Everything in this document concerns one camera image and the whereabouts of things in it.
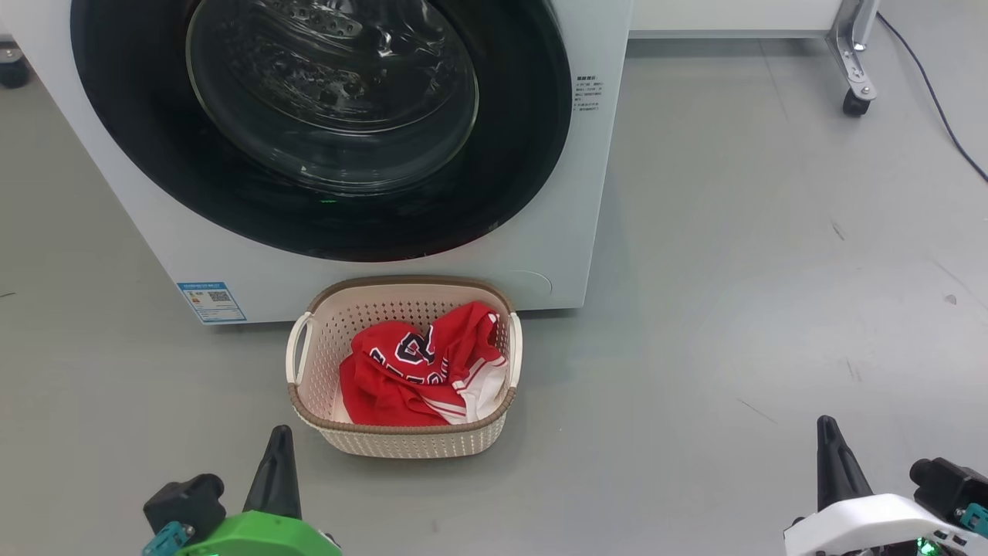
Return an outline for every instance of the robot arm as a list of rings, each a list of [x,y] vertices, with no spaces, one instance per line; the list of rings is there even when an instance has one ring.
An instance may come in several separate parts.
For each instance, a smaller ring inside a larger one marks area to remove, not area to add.
[[[157,534],[142,556],[341,556],[340,546],[301,520],[294,443],[287,425],[271,431],[244,510],[226,515],[223,482],[199,475],[169,483],[144,505]]]
[[[832,417],[817,421],[817,513],[785,530],[787,556],[988,556],[988,480],[945,459],[910,470],[913,499],[875,495]]]

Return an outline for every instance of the front-loading washing machine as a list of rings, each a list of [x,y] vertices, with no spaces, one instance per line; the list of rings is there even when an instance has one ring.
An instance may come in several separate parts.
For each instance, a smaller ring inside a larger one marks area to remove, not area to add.
[[[632,0],[0,0],[205,324],[348,278],[584,302]]]

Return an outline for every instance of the caster wheel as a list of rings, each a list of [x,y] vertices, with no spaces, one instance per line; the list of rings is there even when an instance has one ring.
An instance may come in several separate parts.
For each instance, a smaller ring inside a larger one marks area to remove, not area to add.
[[[871,101],[862,100],[855,96],[855,92],[848,89],[848,94],[844,95],[844,114],[860,118],[867,113],[867,107],[871,106]]]
[[[13,63],[0,63],[0,85],[8,89],[16,89],[28,84],[28,63],[19,59]]]

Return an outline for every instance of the beige basket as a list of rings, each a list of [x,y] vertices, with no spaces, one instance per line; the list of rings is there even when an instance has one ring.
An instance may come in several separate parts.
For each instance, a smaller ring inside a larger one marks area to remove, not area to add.
[[[435,319],[473,301],[487,304],[501,316],[495,346],[508,359],[509,369],[497,411],[478,422],[447,426],[370,426],[340,419],[340,363],[350,355],[350,343],[358,332],[386,321],[403,321],[425,332]],[[303,330],[305,339],[301,352],[296,353]],[[477,281],[446,277],[350,280],[319,294],[298,319],[288,339],[285,366],[295,412],[344,452],[384,458],[468,456],[486,450],[501,434],[522,368],[522,324],[500,292]]]

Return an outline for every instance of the gray floor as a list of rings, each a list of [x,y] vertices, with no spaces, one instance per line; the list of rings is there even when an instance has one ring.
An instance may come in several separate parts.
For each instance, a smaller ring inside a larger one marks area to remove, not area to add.
[[[889,4],[988,164],[988,5]],[[877,491],[988,470],[988,186],[885,30],[866,62],[851,120],[822,43],[632,44],[587,306],[527,318],[502,439],[438,462],[300,425],[287,328],[201,328],[43,88],[0,91],[0,555],[135,554],[200,472],[237,510],[282,422],[349,555],[781,554],[824,413]]]

